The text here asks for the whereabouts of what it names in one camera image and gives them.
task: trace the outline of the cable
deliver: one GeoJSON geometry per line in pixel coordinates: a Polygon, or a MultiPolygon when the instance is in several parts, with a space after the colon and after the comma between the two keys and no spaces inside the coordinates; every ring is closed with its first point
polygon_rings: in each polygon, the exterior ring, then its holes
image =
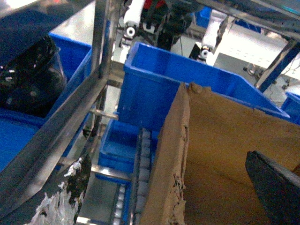
{"type": "Polygon", "coordinates": [[[181,41],[181,37],[180,37],[179,39],[180,39],[180,46],[181,46],[181,55],[183,56],[183,50],[182,50],[182,41],[181,41]]]}

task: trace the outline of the white machine part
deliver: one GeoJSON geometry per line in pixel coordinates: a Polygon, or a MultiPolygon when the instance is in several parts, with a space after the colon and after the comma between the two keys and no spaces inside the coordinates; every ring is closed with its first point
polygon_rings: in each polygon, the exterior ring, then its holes
{"type": "Polygon", "coordinates": [[[145,1],[146,0],[132,0],[129,9],[124,15],[124,24],[139,26],[145,1]]]}
{"type": "Polygon", "coordinates": [[[221,13],[214,9],[211,11],[210,22],[202,39],[202,46],[206,46],[211,50],[215,48],[220,24],[224,21],[226,17],[227,15],[224,13],[221,13]]]}

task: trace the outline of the cardboard box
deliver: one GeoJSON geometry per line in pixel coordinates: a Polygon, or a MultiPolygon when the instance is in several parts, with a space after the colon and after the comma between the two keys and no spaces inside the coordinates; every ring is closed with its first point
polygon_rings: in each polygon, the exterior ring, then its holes
{"type": "Polygon", "coordinates": [[[300,126],[182,84],[159,135],[140,225],[268,224],[245,169],[257,150],[293,171],[300,126]]]}

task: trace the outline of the black object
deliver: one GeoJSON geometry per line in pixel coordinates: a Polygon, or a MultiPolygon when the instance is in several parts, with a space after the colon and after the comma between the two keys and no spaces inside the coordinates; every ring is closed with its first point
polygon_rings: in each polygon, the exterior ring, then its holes
{"type": "Polygon", "coordinates": [[[54,68],[56,46],[46,36],[0,67],[0,106],[45,117],[64,90],[67,79],[54,68]]]}
{"type": "Polygon", "coordinates": [[[162,29],[157,38],[157,46],[168,51],[177,43],[192,22],[190,14],[182,15],[181,11],[173,14],[171,12],[165,16],[164,22],[161,24],[162,29]]]}
{"type": "Polygon", "coordinates": [[[271,223],[300,224],[300,177],[257,151],[245,166],[271,223]]]}

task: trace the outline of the metal rail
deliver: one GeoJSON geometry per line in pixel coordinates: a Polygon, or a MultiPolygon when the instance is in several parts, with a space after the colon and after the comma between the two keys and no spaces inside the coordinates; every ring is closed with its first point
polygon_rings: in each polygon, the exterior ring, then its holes
{"type": "Polygon", "coordinates": [[[239,5],[243,5],[244,2],[246,1],[235,1],[236,7],[231,7],[228,6],[226,4],[223,4],[221,2],[218,1],[214,1],[214,0],[196,0],[199,4],[203,4],[206,5],[208,7],[211,7],[213,9],[216,9],[220,12],[223,12],[225,14],[228,15],[232,15],[236,18],[242,19],[248,23],[251,23],[255,26],[260,26],[263,28],[266,28],[268,30],[271,30],[273,32],[282,34],[284,36],[290,37],[290,38],[294,38],[296,40],[300,40],[300,31],[299,31],[299,15],[297,15],[296,11],[293,12],[292,10],[288,11],[285,10],[285,13],[282,13],[282,9],[278,7],[277,4],[275,4],[275,1],[268,1],[269,3],[267,4],[266,0],[262,1],[262,0],[251,0],[253,3],[257,3],[260,5],[262,5],[262,3],[264,3],[262,6],[266,7],[272,6],[272,9],[276,9],[277,12],[275,12],[272,15],[269,15],[269,17],[263,17],[261,16],[261,13],[258,11],[252,11],[251,13],[249,12],[249,10],[247,8],[243,8],[243,7],[239,7],[239,5]],[[285,21],[294,21],[293,26],[291,27],[287,27],[287,25],[285,24],[285,21]]]}
{"type": "Polygon", "coordinates": [[[90,107],[105,89],[120,13],[120,0],[108,0],[103,60],[0,173],[0,218],[37,193],[51,175],[90,107]]]}

